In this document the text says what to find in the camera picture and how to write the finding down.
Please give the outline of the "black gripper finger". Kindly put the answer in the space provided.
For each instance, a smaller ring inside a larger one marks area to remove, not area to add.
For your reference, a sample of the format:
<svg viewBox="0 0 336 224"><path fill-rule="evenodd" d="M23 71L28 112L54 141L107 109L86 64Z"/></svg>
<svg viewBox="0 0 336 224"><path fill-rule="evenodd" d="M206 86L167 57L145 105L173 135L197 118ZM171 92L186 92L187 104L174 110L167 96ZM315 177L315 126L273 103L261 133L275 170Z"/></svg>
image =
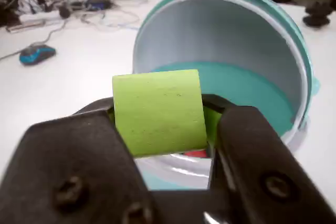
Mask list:
<svg viewBox="0 0 336 224"><path fill-rule="evenodd" d="M1 182L1 223L161 223L113 99L31 126Z"/></svg>
<svg viewBox="0 0 336 224"><path fill-rule="evenodd" d="M335 223L335 213L262 113L214 94L220 115L210 186L225 183L232 223Z"/></svg>

